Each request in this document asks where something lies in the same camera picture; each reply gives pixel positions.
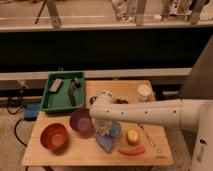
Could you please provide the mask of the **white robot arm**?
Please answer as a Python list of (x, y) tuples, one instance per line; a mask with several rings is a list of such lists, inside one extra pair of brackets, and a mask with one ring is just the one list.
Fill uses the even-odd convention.
[(94, 119), (179, 127), (197, 133), (190, 171), (213, 171), (213, 100), (175, 99), (115, 104), (102, 91), (90, 107)]

